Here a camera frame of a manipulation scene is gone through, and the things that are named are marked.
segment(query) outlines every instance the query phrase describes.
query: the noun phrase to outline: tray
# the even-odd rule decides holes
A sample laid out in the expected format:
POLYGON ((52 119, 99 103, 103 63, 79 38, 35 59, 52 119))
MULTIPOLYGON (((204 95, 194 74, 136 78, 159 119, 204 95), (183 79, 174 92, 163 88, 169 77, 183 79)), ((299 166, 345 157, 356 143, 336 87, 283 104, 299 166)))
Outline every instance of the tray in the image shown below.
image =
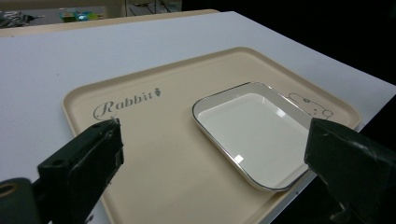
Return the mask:
POLYGON ((313 116, 351 128, 360 122, 351 106, 247 48, 92 83, 64 97, 74 134, 120 119, 125 163, 102 197, 113 223, 257 223, 292 193, 298 183, 283 192, 251 187, 192 117, 199 99, 246 82, 274 88, 313 116))
POLYGON ((195 121, 236 170, 260 190, 286 190, 308 171, 311 116, 262 83, 199 100, 195 121))

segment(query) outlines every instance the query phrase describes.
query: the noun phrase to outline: white surface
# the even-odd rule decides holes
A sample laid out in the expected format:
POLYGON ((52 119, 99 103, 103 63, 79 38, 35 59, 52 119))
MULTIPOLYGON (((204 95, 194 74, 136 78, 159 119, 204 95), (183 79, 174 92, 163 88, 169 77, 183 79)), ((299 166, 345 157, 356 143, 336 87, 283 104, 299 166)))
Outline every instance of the white surface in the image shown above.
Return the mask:
MULTIPOLYGON (((234 12, 2 37, 0 180, 36 180, 36 166, 72 139, 61 102, 74 88, 239 46, 259 51, 354 106, 362 116, 358 130, 396 93, 395 86, 234 12)), ((100 211, 92 223, 106 223, 100 211)))
POLYGON ((285 189, 308 169, 308 130, 265 96, 242 95, 207 109, 198 120, 255 188, 285 189))

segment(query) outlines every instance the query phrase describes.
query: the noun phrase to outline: plastic tray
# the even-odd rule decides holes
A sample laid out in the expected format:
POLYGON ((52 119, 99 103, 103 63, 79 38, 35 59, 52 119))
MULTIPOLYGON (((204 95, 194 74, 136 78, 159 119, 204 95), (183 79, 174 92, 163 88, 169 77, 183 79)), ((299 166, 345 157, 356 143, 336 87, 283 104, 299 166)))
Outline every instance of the plastic tray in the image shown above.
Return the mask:
POLYGON ((195 102, 246 82, 271 86, 314 116, 351 128, 360 122, 343 101, 247 48, 92 83, 64 97, 74 134, 120 119, 125 163, 102 197, 113 223, 257 223, 292 193, 298 183, 283 192, 253 188, 194 121, 195 102))

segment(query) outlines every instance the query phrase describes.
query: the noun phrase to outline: black floor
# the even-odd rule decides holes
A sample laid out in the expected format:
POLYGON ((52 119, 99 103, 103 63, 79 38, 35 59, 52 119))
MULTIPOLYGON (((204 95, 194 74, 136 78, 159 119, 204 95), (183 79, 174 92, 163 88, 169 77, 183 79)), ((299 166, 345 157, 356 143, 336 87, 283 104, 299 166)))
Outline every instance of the black floor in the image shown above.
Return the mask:
MULTIPOLYGON (((213 8, 238 12, 341 63, 396 85, 396 0, 259 3, 183 0, 182 10, 213 8)), ((361 133, 396 150, 395 108, 393 97, 361 133)), ((339 210, 338 203, 317 177, 273 223, 333 224, 329 217, 339 210)), ((361 223, 355 216, 348 222, 361 223)), ((396 218, 381 223, 396 223, 396 218)))

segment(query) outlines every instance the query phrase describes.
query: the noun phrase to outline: white table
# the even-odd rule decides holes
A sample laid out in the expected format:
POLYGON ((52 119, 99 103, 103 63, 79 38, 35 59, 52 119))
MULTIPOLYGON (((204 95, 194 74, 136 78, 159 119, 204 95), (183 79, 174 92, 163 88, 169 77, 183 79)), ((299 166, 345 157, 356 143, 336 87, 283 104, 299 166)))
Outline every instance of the white table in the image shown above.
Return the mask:
MULTIPOLYGON (((28 27, 30 35, 0 30, 0 180, 36 180, 37 165, 73 138, 61 108, 71 90, 233 47, 255 49, 354 106, 362 116, 357 131, 396 93, 396 86, 235 12, 203 13, 28 27)), ((108 223, 101 204, 93 213, 92 223, 108 223)))

